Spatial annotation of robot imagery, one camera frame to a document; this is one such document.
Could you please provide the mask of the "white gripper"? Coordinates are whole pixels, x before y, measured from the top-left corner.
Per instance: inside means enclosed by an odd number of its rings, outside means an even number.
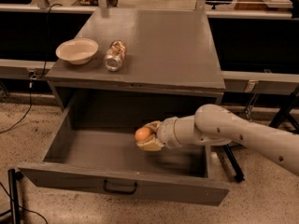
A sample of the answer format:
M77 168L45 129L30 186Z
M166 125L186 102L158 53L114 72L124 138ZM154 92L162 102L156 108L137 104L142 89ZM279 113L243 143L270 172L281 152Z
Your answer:
M175 124L177 120L177 117L173 117L170 119L165 119L162 122L155 120L145 124L145 127L148 128L152 133L157 133L157 136L152 134L144 141L138 141L136 143L137 146L145 151L159 151L163 147L182 147L182 144L177 140L175 134Z

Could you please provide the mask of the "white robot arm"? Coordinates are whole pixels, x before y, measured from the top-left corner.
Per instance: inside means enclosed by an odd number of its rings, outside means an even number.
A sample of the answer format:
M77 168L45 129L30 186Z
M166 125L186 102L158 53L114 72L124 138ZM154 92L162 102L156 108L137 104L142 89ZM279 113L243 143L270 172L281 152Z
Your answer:
M147 123L135 132L135 141L145 151L236 142L299 175L298 134L250 122L218 105L202 105L188 117Z

